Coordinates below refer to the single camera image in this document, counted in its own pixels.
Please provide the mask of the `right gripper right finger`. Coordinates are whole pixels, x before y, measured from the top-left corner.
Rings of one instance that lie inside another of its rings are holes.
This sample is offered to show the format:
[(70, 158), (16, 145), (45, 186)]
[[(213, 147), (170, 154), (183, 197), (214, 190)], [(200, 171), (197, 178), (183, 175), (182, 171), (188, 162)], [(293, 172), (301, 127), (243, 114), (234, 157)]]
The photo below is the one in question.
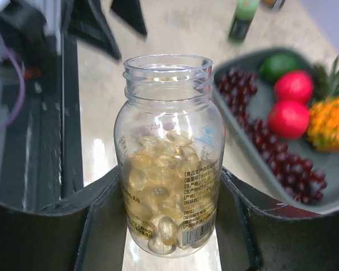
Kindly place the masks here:
[(222, 270), (339, 270), (339, 211), (280, 202), (221, 170), (216, 233)]

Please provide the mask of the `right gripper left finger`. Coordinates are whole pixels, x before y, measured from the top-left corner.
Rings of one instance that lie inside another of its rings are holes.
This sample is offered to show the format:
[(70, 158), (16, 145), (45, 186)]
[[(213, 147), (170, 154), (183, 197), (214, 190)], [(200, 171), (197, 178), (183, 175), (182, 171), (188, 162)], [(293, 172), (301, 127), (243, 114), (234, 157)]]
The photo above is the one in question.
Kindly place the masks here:
[(121, 270), (126, 232), (113, 168), (38, 213), (0, 203), (0, 270)]

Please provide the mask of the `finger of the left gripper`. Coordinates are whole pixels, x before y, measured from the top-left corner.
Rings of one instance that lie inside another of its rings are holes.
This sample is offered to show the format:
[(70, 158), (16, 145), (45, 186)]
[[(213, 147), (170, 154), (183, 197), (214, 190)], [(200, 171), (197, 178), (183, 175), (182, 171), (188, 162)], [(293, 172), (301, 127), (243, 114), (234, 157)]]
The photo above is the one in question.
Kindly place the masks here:
[(140, 0), (113, 0), (111, 10), (134, 29), (137, 34), (147, 37)]

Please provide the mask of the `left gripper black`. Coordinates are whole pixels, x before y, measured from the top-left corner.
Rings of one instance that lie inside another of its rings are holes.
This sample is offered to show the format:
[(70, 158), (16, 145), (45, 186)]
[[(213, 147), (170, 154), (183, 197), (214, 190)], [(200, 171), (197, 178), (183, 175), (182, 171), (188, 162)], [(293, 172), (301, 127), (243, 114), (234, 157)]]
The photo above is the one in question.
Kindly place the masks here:
[[(63, 32), (120, 61), (101, 2), (63, 3)], [(25, 65), (56, 65), (61, 51), (61, 18), (61, 1), (0, 1), (0, 35)]]

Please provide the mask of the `clear pill bottle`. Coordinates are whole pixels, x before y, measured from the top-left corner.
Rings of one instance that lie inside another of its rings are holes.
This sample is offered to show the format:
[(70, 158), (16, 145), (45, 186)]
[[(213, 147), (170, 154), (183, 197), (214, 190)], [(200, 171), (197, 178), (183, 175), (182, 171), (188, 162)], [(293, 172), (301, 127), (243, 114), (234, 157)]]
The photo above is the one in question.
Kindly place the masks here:
[(129, 232), (152, 255), (188, 256), (214, 231), (224, 156), (212, 61), (139, 56), (125, 61), (123, 76), (114, 142)]

